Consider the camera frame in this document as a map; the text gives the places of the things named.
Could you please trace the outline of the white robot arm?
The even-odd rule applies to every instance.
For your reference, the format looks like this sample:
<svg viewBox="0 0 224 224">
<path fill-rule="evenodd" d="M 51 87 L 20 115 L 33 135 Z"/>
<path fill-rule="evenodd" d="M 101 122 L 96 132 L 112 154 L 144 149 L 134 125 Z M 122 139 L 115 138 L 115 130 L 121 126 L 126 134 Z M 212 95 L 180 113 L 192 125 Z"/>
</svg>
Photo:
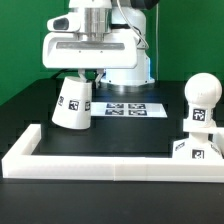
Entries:
<svg viewBox="0 0 224 224">
<path fill-rule="evenodd" d="M 45 67 L 95 72 L 97 87 L 136 91 L 154 83 L 146 50 L 145 10 L 159 0 L 69 0 L 69 12 L 47 22 Z"/>
</svg>

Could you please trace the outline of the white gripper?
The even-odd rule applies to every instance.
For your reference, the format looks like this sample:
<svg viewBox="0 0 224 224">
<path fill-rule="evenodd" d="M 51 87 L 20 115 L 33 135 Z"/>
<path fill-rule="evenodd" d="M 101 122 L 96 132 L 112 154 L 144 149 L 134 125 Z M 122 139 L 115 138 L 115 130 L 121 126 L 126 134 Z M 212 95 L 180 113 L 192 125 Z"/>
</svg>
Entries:
<svg viewBox="0 0 224 224">
<path fill-rule="evenodd" d="M 49 33 L 43 43 L 42 61 L 46 68 L 78 69 L 78 75 L 87 82 L 85 69 L 97 69 L 95 87 L 98 88 L 104 69 L 134 68 L 137 48 L 127 33 L 110 33 L 104 40 L 80 41 L 72 33 Z"/>
</svg>

